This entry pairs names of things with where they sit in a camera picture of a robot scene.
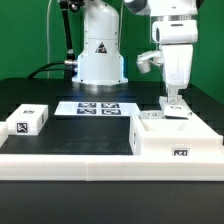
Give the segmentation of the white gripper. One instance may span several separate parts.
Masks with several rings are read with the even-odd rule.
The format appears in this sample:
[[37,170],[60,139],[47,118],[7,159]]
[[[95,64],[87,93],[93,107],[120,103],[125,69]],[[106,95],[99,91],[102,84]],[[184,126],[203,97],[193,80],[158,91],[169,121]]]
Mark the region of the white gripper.
[[191,44],[161,45],[163,79],[167,98],[178,99],[178,89],[186,89],[190,79],[193,46]]

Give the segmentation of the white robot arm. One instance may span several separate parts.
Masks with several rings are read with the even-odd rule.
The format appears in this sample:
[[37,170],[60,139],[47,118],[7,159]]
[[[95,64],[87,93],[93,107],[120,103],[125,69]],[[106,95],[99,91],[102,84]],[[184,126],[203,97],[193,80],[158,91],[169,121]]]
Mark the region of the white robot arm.
[[[198,40],[196,0],[123,0],[136,15],[151,18],[154,51],[138,56],[141,72],[155,64],[162,68],[168,100],[188,86],[193,44]],[[118,50],[119,15],[102,0],[84,0],[84,49],[78,56],[79,83],[113,86],[125,83],[123,58]]]

